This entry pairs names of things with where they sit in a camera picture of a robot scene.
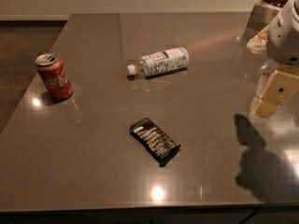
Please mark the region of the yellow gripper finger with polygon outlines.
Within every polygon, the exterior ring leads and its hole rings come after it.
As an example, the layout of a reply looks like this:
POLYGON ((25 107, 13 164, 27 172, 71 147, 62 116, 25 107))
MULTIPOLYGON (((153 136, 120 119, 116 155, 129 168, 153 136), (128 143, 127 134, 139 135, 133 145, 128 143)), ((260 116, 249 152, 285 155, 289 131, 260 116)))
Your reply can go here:
POLYGON ((262 75, 252 101, 252 113, 270 118, 298 91, 298 68, 278 68, 270 75, 262 75))

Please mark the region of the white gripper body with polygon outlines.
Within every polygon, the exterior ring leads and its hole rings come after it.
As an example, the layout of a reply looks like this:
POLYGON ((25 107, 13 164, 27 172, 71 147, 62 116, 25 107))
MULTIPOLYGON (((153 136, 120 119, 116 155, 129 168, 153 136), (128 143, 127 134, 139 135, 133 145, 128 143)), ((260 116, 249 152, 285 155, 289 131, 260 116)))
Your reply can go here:
POLYGON ((270 23, 267 56, 277 62, 299 65, 299 20, 297 15, 278 14, 270 23))

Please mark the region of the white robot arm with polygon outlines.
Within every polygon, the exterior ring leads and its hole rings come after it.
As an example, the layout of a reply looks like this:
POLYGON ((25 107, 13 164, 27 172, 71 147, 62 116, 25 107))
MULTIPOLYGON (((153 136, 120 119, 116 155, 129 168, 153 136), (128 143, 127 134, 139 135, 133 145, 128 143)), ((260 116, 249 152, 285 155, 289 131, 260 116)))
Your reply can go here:
POLYGON ((267 53, 251 111, 269 118, 299 90, 299 0, 289 0, 248 47, 267 53))

